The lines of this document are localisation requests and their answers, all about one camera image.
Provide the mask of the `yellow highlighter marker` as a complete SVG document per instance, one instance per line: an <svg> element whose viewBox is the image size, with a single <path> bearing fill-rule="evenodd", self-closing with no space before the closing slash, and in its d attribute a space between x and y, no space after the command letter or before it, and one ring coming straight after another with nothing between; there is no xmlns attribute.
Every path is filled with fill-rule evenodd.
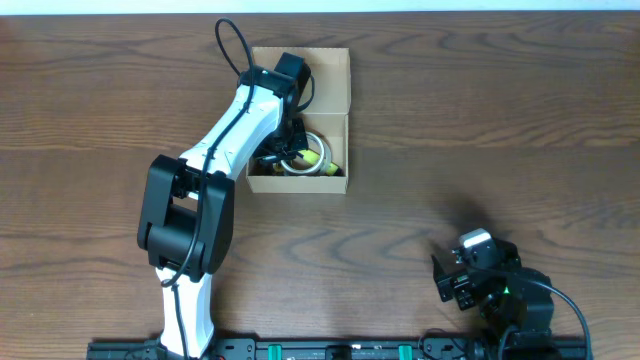
<svg viewBox="0 0 640 360"><path fill-rule="evenodd" d="M321 158L320 154L313 150L300 150L299 156L309 165L304 169L305 174L321 175L321 176L343 176L344 171L341 167L333 162L328 161L327 154Z"/></svg>

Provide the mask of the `white tape roll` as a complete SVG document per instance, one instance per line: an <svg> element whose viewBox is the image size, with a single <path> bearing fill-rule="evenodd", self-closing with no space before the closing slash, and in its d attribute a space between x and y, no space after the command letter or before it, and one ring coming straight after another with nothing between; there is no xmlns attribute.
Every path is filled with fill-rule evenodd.
<svg viewBox="0 0 640 360"><path fill-rule="evenodd" d="M312 175L312 174L315 174L323 166L324 158L325 158L325 155L327 153L327 151L326 151L324 146L321 146L320 150L321 150L321 152L318 154L317 161L310 168L295 169L295 168L291 167L286 161L281 161L281 166L284 168L284 170L286 172L294 174L294 175Z"/></svg>

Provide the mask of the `clear tape roll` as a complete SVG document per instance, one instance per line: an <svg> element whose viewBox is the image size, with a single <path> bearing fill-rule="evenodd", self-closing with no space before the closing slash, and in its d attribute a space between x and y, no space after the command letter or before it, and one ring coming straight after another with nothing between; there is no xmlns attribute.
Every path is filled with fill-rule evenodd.
<svg viewBox="0 0 640 360"><path fill-rule="evenodd" d="M320 138L318 135L311 133L311 132L307 132L306 133L306 137L308 140L311 140L312 142L314 142L320 149L321 146L324 146L326 151L327 151L327 157L328 157L328 161L332 162L332 151L329 147L329 145L322 139Z"/></svg>

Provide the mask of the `black yellow correction tape dispenser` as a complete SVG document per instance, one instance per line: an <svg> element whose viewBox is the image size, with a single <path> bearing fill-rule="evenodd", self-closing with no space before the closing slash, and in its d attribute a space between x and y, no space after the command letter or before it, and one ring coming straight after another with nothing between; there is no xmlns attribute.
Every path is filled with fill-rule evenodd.
<svg viewBox="0 0 640 360"><path fill-rule="evenodd" d="M285 170L278 164L268 164L257 167L258 176L283 176Z"/></svg>

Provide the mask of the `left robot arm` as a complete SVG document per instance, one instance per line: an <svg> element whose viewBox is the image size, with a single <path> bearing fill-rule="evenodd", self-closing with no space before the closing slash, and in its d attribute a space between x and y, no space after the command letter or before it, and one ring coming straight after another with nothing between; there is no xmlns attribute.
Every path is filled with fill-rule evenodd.
<svg viewBox="0 0 640 360"><path fill-rule="evenodd" d="M236 180L260 148L295 151L300 97L314 89L308 67L240 73L229 108L179 157L158 156L145 185L138 246L163 291L159 347L168 358L200 359L214 337L211 285L233 237Z"/></svg>

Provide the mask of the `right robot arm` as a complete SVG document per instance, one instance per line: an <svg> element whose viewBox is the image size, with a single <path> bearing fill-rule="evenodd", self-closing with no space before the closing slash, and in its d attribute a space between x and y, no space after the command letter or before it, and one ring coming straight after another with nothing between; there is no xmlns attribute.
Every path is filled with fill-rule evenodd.
<svg viewBox="0 0 640 360"><path fill-rule="evenodd" d="M462 311L477 309L487 324L483 337L468 345L468 351L485 359L559 355L551 331L551 280L523 266L515 244L480 231L462 236L452 254L461 266L454 272L431 257L438 294L443 302L453 301Z"/></svg>

